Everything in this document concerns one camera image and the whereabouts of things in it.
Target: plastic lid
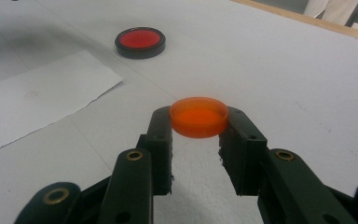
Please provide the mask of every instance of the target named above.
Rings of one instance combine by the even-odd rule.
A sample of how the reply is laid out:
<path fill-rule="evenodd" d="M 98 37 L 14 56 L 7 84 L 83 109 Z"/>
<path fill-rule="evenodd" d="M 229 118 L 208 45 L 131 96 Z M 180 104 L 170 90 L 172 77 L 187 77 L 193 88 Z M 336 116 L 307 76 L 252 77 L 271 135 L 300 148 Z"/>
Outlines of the plastic lid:
<path fill-rule="evenodd" d="M 207 97 L 191 97 L 177 101 L 170 108 L 172 127 L 179 134 L 207 138 L 220 134 L 227 127 L 227 106 Z"/>
<path fill-rule="evenodd" d="M 165 36 L 154 28 L 136 27 L 121 32 L 115 44 L 117 52 L 123 57 L 146 59 L 165 50 Z"/>

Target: orange translucent disc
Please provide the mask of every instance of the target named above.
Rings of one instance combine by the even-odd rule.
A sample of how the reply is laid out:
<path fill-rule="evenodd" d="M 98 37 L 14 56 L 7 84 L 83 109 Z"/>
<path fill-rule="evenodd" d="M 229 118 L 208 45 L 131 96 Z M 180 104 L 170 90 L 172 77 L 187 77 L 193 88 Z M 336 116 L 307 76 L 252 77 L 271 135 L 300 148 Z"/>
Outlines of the orange translucent disc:
<path fill-rule="evenodd" d="M 207 138 L 220 134 L 227 127 L 227 106 L 212 98 L 191 97 L 171 106 L 172 127 L 179 134 Z"/>

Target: paper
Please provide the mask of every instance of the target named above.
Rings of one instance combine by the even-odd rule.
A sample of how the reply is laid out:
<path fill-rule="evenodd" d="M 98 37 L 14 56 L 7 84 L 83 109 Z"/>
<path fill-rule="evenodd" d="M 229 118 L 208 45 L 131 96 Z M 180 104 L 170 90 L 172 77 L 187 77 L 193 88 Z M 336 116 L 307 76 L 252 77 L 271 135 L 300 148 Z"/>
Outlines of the paper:
<path fill-rule="evenodd" d="M 81 51 L 0 81 L 0 147 L 86 107 L 121 80 Z"/>

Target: white tabletop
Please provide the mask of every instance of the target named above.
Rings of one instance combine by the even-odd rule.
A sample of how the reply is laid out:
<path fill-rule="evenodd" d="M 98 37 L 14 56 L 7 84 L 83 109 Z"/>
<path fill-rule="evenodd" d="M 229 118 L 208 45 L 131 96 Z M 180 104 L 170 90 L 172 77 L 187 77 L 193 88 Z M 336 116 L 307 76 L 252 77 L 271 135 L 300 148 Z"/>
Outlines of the white tabletop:
<path fill-rule="evenodd" d="M 119 56 L 123 30 L 167 38 L 147 60 Z M 0 80 L 86 50 L 124 80 L 86 108 L 0 148 L 0 223 L 46 185 L 82 189 L 111 175 L 152 112 L 189 96 L 244 111 L 269 148 L 301 156 L 328 186 L 358 186 L 358 39 L 226 0 L 0 0 Z M 155 223 L 262 223 L 235 195 L 217 137 L 173 134 L 172 195 Z"/>

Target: red disc with black rim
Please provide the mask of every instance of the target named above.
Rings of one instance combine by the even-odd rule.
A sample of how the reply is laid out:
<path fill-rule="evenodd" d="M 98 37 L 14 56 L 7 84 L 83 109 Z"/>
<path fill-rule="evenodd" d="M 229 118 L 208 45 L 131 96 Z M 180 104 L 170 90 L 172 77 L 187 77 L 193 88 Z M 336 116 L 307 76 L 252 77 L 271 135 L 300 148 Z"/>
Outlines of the red disc with black rim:
<path fill-rule="evenodd" d="M 121 32 L 115 40 L 117 52 L 126 58 L 146 59 L 165 49 L 164 34 L 154 28 L 137 27 Z"/>

